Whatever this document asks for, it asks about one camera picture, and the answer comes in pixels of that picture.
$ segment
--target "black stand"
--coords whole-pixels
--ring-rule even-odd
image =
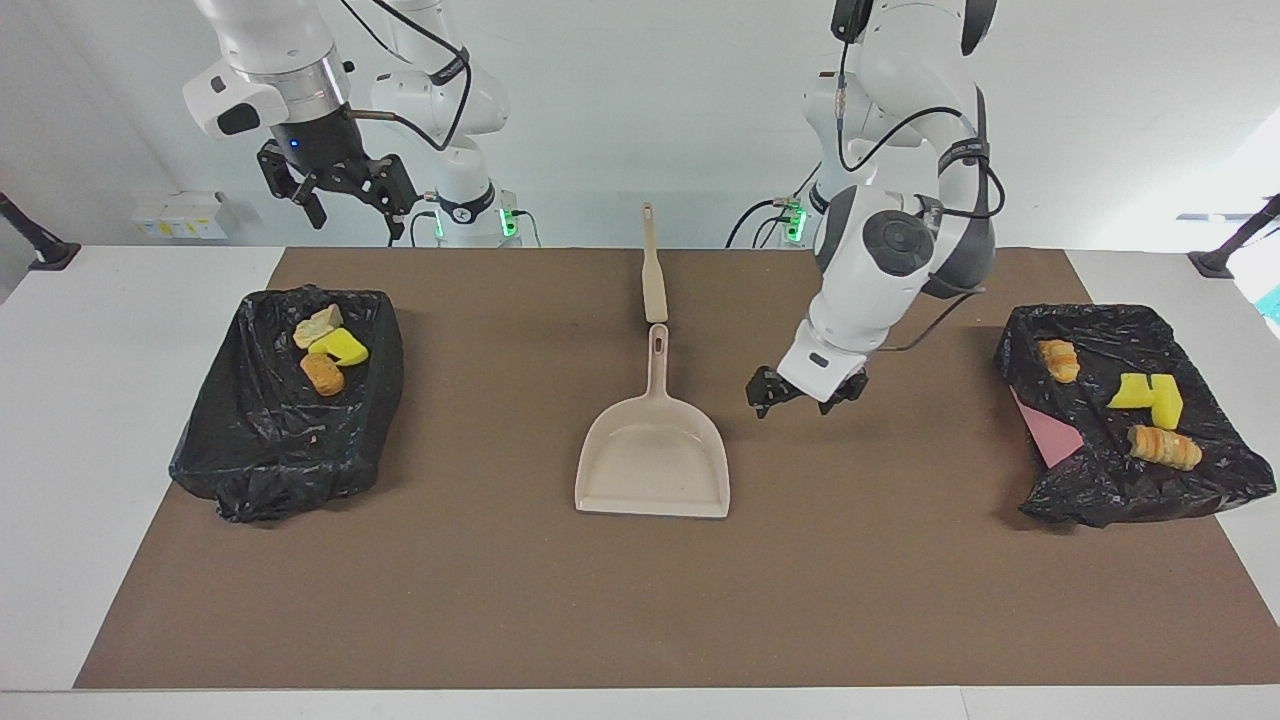
[[[27,265],[28,270],[61,270],[79,252],[78,242],[63,242],[58,236],[24,215],[3,192],[0,192],[0,215],[4,215],[4,219],[9,220],[22,237],[27,238],[27,242],[36,249],[36,260]]]
[[[1226,261],[1231,258],[1231,254],[1236,250],[1244,247],[1249,238],[1258,234],[1258,232],[1271,224],[1271,220],[1280,215],[1280,195],[1272,196],[1266,208],[1261,213],[1253,215],[1240,225],[1240,229],[1235,231],[1231,240],[1222,243],[1222,247],[1213,250],[1212,252],[1188,252],[1187,256],[1192,259],[1192,265],[1199,270],[1206,278],[1215,279],[1233,279],[1235,275],[1231,270],[1226,269]]]

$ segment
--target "bread piece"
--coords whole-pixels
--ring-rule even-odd
[[[1041,357],[1053,379],[1060,383],[1074,383],[1080,374],[1080,360],[1075,346],[1065,340],[1039,341]]]
[[[298,365],[307,374],[311,387],[316,388],[320,397],[338,395],[347,386],[347,378],[343,377],[333,357],[328,355],[308,352]]]
[[[1190,470],[1204,459],[1204,452],[1192,438],[1160,428],[1134,425],[1129,428],[1129,443],[1133,457],[1178,470]]]
[[[324,310],[312,314],[306,320],[298,323],[293,329],[293,343],[301,350],[311,347],[311,343],[342,327],[342,310],[338,305],[329,305]]]

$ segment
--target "black trash bag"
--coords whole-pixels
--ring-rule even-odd
[[[346,388],[320,397],[298,366],[293,328],[337,302],[369,360],[343,368]],[[390,299],[315,286],[241,301],[205,378],[169,477],[218,501],[232,523],[279,520],[364,492],[399,405],[404,356]]]
[[[1059,383],[1037,341],[1075,345],[1080,375]],[[1093,528],[1196,518],[1238,507],[1276,491],[1271,466],[1249,450],[1213,400],[1174,331],[1140,305],[1015,307],[996,350],[996,368],[1023,405],[1073,425],[1084,446],[1036,482],[1019,507],[1046,523]],[[1204,452],[1183,471],[1129,456],[1129,428],[1152,425],[1149,410],[1110,410],[1121,373],[1174,375],[1185,407],[1178,432]]]

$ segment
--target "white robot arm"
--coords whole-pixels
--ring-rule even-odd
[[[374,1],[398,19],[392,37],[399,54],[430,68],[380,76],[374,97],[390,105],[387,111],[352,110],[347,73],[353,65],[339,58],[315,0],[195,0],[218,33],[223,58],[183,87],[188,110],[212,137],[269,127],[274,138],[259,151],[268,187],[303,208],[316,229],[326,217],[315,191],[325,190],[378,209],[393,241],[403,233],[421,197],[397,155],[372,160],[365,154],[356,120],[375,119],[412,127],[438,150],[435,197],[451,227],[465,228],[460,234],[511,234],[513,223],[495,201],[500,193],[465,137],[503,126],[502,86],[449,41],[442,0]]]
[[[778,369],[760,368],[748,386],[760,418],[803,395],[817,398],[823,413],[856,398],[867,382],[868,357],[922,291],[937,297],[973,293],[989,270],[991,217],[1000,210],[989,206],[989,187],[998,181],[991,182],[982,92],[963,70],[963,38],[972,33],[965,15],[973,8],[966,5],[973,1],[837,4],[837,20],[842,10],[846,18],[854,15],[846,36],[858,40],[849,47],[854,74],[844,97],[838,77],[819,78],[806,97],[824,146],[826,172],[810,193],[815,210],[826,214],[826,234],[814,243],[822,291]],[[995,4],[982,5],[989,23]],[[814,111],[823,97],[837,108],[826,122]],[[832,122],[837,115],[841,119]],[[841,149],[837,123],[845,120],[852,136],[841,138],[849,141]],[[895,127],[902,129],[893,133]],[[874,150],[870,140],[905,146],[927,141],[940,156],[938,197],[876,186],[867,161]],[[855,159],[852,165],[846,154]]]
[[[421,27],[461,49],[468,70],[440,44],[407,24],[390,22],[390,45],[398,55],[426,70],[378,76],[371,90],[375,108],[408,118],[436,136],[453,131],[448,147],[433,154],[431,177],[439,204],[443,240],[456,246],[494,247],[515,234],[511,196],[489,176],[484,154],[470,136],[500,131],[511,114],[507,91],[492,74],[470,60],[443,0],[389,0]],[[457,115],[458,108],[465,108]],[[453,120],[457,118],[457,127]]]

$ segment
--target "brown mat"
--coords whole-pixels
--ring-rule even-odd
[[[271,287],[398,309],[379,484],[270,529],[173,487],[77,687],[1280,682],[1280,629],[1212,518],[1016,512],[1036,470],[991,355],[1014,305],[1087,300],[1061,252],[1002,251],[991,293],[876,357],[858,404],[765,421],[742,387],[786,350],[813,259],[662,263],[672,392],[724,436],[728,520],[573,510],[588,427],[644,389],[639,251],[289,250]]]

